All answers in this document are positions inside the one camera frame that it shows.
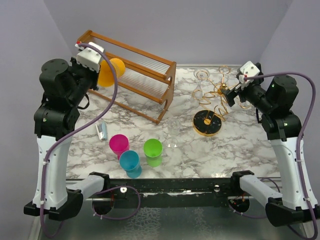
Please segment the yellow plastic wine glass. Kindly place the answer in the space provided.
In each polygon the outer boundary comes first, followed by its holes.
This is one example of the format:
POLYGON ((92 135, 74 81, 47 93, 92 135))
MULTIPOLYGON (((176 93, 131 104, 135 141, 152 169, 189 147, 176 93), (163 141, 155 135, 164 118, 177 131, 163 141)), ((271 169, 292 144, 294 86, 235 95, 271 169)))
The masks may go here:
MULTIPOLYGON (((126 71, 126 66, 124 62, 119 58, 111 58, 109 61, 115 69, 116 77, 120 78, 126 71)), ((114 83, 114 76, 110 66, 105 60, 102 60, 100 63, 100 71, 97 84, 100 87, 106 88, 114 85, 114 83)))

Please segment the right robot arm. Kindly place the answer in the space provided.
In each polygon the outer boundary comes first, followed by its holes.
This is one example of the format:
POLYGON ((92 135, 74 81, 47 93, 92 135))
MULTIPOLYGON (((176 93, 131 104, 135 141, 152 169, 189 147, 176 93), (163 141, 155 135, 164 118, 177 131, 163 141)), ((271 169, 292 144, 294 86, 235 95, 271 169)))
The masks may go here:
POLYGON ((267 90, 260 79, 239 76, 239 84, 223 89, 229 106, 235 98, 248 101, 261 116, 261 125, 276 155, 282 191, 277 192, 261 182, 250 170, 234 172, 229 189, 240 196, 244 192, 254 197, 265 209, 269 222, 275 227, 314 221, 320 217, 320 206, 315 198, 306 170, 303 151, 305 123, 291 111, 299 89, 291 73, 273 73, 267 90))

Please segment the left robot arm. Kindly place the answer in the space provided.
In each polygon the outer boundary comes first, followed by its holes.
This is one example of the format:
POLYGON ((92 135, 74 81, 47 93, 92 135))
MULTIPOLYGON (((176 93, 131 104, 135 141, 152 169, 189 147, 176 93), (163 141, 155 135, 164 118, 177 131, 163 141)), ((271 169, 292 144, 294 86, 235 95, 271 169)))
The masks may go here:
POLYGON ((84 180, 66 186, 67 160, 79 106, 89 89, 97 88, 98 73, 77 63, 56 58, 41 67, 41 105, 34 114, 39 161, 33 200, 24 206, 30 216, 47 215, 62 222, 78 215, 84 200, 94 194, 103 198, 111 190, 108 174, 92 172, 84 180))

